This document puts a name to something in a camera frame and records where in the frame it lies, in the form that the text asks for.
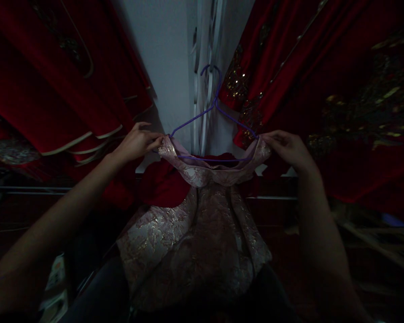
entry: red fabric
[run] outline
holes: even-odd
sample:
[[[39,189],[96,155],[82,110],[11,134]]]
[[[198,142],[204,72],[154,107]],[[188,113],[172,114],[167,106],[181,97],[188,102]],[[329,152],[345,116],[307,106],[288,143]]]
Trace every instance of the red fabric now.
[[[222,160],[235,159],[230,153],[224,153],[220,156],[205,156],[204,158],[218,160],[207,161],[211,166],[224,165],[233,167],[236,165],[233,162],[222,162]],[[138,187],[138,197],[148,205],[176,207],[184,201],[190,188],[190,184],[182,178],[180,172],[166,159],[162,159],[150,164],[145,170]],[[242,197],[257,196],[259,179],[256,173],[254,173],[251,180],[239,184],[238,189]]]
[[[82,62],[60,48],[29,1],[0,1],[0,115],[41,153],[89,132],[108,136],[120,124],[130,130],[151,101],[110,6],[100,0],[39,3],[54,13],[61,34],[77,41]],[[123,98],[136,95],[129,109]]]
[[[138,187],[139,199],[148,205],[176,207],[190,190],[180,172],[166,159],[150,164],[142,175]]]
[[[69,42],[77,43],[75,48]],[[0,1],[0,140],[18,134],[83,178],[152,103],[148,81],[109,0]],[[56,154],[74,153],[69,156]],[[36,161],[42,164],[43,159]],[[134,162],[105,195],[133,201]],[[26,168],[40,180],[31,163]]]
[[[355,94],[371,72],[371,48],[404,23],[404,8],[398,1],[328,1],[270,83],[318,3],[255,2],[240,41],[240,73],[249,78],[248,95],[243,100],[233,98],[224,84],[220,98],[232,109],[245,112],[248,101],[262,93],[257,107],[247,112],[254,125],[261,122],[259,133],[282,129],[299,134],[303,140],[317,133],[326,98]],[[277,13],[269,23],[275,5]],[[265,23],[271,29],[261,48],[260,31]],[[234,142],[245,147],[243,129]],[[277,155],[266,164],[263,175],[268,179],[278,178],[288,168]],[[322,161],[320,168],[328,195],[404,219],[404,145],[371,151],[362,143],[340,142],[336,153]]]

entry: dress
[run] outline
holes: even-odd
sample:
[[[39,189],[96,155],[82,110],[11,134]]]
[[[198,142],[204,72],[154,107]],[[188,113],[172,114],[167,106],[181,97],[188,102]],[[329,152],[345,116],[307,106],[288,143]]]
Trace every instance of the dress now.
[[[159,154],[192,187],[175,208],[141,207],[118,238],[132,305],[145,311],[191,301],[226,305],[272,259],[235,186],[251,179],[271,150],[254,141],[245,153],[251,159],[231,168],[178,158],[189,154],[173,138]]]

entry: purple hanger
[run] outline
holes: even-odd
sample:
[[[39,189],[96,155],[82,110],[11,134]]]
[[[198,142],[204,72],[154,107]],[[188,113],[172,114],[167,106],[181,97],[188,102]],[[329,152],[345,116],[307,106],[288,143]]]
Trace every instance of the purple hanger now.
[[[201,76],[203,75],[203,73],[206,71],[206,69],[209,67],[210,65],[206,65],[201,72]],[[222,79],[222,75],[221,72],[219,70],[219,68],[217,66],[213,66],[217,72],[219,72],[219,84],[217,85],[217,91],[215,92],[215,97],[212,101],[211,107],[209,107],[209,109],[205,110],[204,112],[202,112],[201,114],[198,114],[196,117],[188,120],[186,123],[182,124],[181,126],[177,127],[170,135],[169,138],[173,137],[173,135],[175,134],[175,132],[179,129],[181,129],[182,127],[188,125],[189,123],[192,123],[193,121],[195,121],[197,118],[200,118],[201,116],[203,116],[204,114],[210,112],[211,110],[214,109],[214,107],[217,108],[217,110],[219,110],[224,116],[228,117],[230,120],[232,120],[233,122],[237,123],[238,125],[240,125],[241,127],[247,129],[254,138],[258,139],[259,136],[256,135],[256,133],[250,129],[249,127],[243,125],[242,123],[240,123],[238,120],[235,120],[234,118],[232,118],[229,114],[227,114],[227,112],[223,111],[220,107],[219,107],[219,92],[220,92],[220,87],[221,87],[221,79]],[[206,159],[206,158],[198,158],[198,157],[192,157],[192,156],[177,156],[179,158],[186,158],[186,159],[195,159],[195,160],[202,160],[202,161],[206,161],[206,162],[217,162],[219,161],[218,159]],[[241,162],[241,161],[246,161],[246,160],[250,160],[251,158],[242,158],[242,159],[229,159],[229,160],[221,160],[222,162]]]

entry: red garment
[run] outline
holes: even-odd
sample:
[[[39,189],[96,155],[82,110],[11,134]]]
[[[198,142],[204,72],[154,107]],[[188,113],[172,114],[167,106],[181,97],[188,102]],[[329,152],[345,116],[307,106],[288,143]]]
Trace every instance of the red garment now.
[[[0,1],[0,161],[11,168],[83,178],[152,105],[147,87],[109,0]],[[122,208],[137,164],[104,194]]]
[[[404,23],[398,1],[328,1],[296,45],[318,5],[255,2],[220,98],[258,133],[282,129],[303,140],[317,133],[326,98],[353,96],[372,70],[371,48]],[[244,129],[234,138],[240,147],[251,140]],[[288,168],[277,155],[266,164],[268,179]],[[328,195],[404,218],[404,146],[371,151],[360,142],[340,142],[320,166]]]
[[[0,116],[43,155],[129,131],[151,101],[121,34],[108,1],[0,1]]]

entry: human hand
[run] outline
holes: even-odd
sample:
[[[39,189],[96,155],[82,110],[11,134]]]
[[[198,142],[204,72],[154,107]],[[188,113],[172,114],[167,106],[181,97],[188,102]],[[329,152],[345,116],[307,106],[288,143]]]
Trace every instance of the human hand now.
[[[111,153],[116,162],[126,164],[144,156],[150,150],[160,147],[164,134],[140,130],[141,127],[150,124],[148,122],[138,122],[134,125],[120,145]]]
[[[297,173],[317,169],[316,163],[298,135],[275,130],[261,137],[285,162],[291,164]]]

